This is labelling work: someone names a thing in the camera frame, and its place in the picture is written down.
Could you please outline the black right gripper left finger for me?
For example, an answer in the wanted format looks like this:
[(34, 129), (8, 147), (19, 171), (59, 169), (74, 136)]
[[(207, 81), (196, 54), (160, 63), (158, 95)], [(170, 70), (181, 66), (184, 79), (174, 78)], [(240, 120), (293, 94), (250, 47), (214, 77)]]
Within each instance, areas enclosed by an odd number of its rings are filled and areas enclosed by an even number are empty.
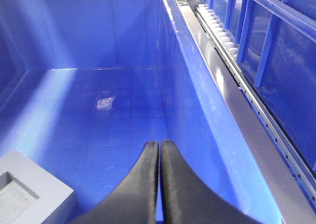
[(147, 141), (120, 184), (73, 224), (154, 224), (158, 194), (159, 144)]

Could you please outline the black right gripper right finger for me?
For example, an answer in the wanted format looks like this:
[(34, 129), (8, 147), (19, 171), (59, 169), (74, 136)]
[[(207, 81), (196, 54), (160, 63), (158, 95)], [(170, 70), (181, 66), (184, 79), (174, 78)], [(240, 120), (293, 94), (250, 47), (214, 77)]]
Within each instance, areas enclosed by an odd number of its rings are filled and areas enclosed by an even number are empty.
[(161, 143), (160, 188), (166, 224), (256, 223), (210, 189), (169, 139)]

